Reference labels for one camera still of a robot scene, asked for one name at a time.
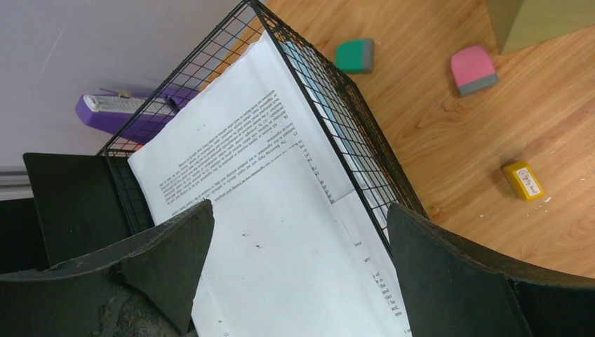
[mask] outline yellow eraser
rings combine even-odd
[[[504,166],[502,170],[510,186],[522,200],[534,200],[545,195],[545,191],[535,177],[531,166],[526,162],[517,161]]]

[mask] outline green eraser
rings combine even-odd
[[[374,68],[374,41],[352,40],[341,44],[335,56],[337,68],[344,72],[372,72]]]

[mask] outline white wall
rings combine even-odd
[[[23,152],[95,154],[80,95],[157,87],[239,0],[22,0],[0,4],[0,166]]]

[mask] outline stack of paper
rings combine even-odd
[[[266,34],[129,164],[155,223],[213,201],[201,337],[408,333],[392,262]]]

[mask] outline metal wire mesh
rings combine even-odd
[[[391,203],[402,203],[426,216],[415,191],[355,83],[256,0],[241,1],[100,150],[114,173],[128,220],[133,227],[152,225],[130,168],[115,157],[129,157],[139,143],[152,139],[265,31],[273,37],[388,248],[385,228]],[[147,107],[159,98],[168,104],[149,113]]]

